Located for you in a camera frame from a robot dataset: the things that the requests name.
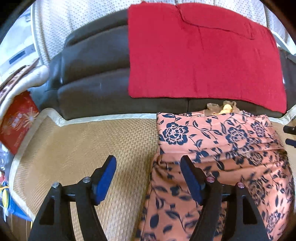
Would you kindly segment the woven bamboo bed mat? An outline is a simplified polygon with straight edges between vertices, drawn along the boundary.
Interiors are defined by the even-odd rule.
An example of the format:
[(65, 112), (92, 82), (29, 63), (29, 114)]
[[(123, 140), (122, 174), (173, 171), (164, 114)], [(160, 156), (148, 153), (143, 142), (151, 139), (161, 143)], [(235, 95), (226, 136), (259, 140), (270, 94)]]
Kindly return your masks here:
[[(271, 124), (287, 152), (282, 125)], [(66, 121), (54, 110), (44, 110), (14, 157), (10, 192), (34, 219), (54, 182), (74, 184), (112, 155), (117, 159), (116, 172), (96, 212), (108, 240), (136, 240), (158, 140), (157, 114)], [(287, 157), (294, 181), (295, 154)]]

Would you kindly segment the brown cloth with yellow patch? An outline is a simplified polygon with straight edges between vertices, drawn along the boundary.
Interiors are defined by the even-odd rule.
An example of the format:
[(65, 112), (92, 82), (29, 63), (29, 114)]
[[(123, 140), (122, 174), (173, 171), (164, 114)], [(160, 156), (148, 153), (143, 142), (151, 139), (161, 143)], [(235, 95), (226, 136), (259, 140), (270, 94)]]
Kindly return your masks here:
[(207, 108), (204, 111), (206, 116), (221, 115), (226, 113), (239, 113), (240, 110), (236, 106), (235, 101), (224, 101), (222, 105), (215, 103), (208, 103)]

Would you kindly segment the red knitted cloth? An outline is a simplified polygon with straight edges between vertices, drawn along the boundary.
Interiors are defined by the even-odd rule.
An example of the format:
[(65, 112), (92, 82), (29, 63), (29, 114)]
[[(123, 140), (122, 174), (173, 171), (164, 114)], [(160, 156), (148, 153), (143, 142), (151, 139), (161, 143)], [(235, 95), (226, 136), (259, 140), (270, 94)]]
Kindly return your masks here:
[(128, 9), (133, 98), (248, 101), (284, 113), (280, 55), (269, 29), (207, 4), (135, 4)]

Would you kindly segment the white patterned pillow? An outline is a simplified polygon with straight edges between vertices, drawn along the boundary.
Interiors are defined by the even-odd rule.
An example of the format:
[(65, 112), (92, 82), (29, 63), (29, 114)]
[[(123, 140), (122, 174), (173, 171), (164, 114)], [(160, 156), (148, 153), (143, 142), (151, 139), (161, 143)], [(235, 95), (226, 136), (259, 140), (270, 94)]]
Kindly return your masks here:
[(37, 66), (36, 59), (31, 65), (25, 65), (13, 72), (1, 84), (1, 123), (14, 98), (31, 87), (40, 87), (49, 77), (49, 68), (46, 65)]

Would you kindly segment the white textured curtain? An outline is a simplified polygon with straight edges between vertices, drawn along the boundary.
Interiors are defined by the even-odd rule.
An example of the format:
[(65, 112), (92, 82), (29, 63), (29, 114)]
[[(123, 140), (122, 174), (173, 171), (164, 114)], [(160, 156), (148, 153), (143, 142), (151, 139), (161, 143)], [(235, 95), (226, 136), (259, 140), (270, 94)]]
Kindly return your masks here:
[[(66, 38), (78, 28), (110, 13), (127, 9), (140, 1), (35, 1), (31, 10), (31, 26), (35, 47), (43, 64), (64, 48)], [(235, 11), (271, 30), (278, 44), (295, 55), (295, 43), (279, 18), (261, 1), (203, 1)]]

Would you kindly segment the red gift box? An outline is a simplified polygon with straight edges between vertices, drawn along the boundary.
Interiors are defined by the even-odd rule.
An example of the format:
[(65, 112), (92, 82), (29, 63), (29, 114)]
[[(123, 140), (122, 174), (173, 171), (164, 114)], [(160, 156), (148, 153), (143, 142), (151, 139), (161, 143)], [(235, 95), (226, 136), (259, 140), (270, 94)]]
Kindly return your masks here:
[(17, 153), (38, 114), (39, 110), (29, 91), (25, 91), (14, 98), (1, 123), (1, 143), (12, 154)]

